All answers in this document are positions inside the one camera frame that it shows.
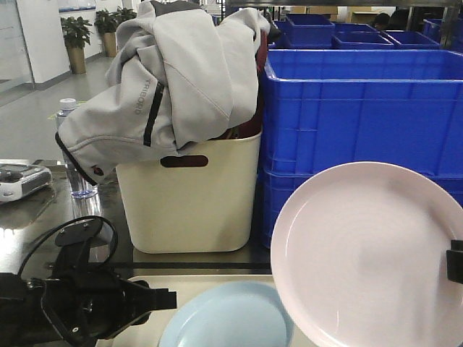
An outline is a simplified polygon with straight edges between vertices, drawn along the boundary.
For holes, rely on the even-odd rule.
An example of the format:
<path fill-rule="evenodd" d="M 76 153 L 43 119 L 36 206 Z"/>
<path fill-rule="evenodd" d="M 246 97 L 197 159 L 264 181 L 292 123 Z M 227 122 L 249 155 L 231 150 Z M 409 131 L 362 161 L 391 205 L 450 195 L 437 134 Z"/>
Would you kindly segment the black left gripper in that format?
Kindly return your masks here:
<path fill-rule="evenodd" d="M 62 249 L 48 278 L 1 273 L 1 345 L 64 341 L 85 346 L 177 308 L 177 292 L 123 279 L 88 249 Z"/>

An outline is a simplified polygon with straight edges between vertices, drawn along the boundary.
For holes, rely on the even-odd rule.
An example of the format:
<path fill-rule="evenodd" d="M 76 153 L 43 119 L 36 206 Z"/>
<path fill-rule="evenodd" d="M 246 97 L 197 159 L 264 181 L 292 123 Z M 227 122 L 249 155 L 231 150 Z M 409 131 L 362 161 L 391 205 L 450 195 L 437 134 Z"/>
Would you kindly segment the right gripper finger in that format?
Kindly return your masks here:
<path fill-rule="evenodd" d="M 463 284 L 462 240 L 452 239 L 446 250 L 446 273 L 450 281 Z"/>

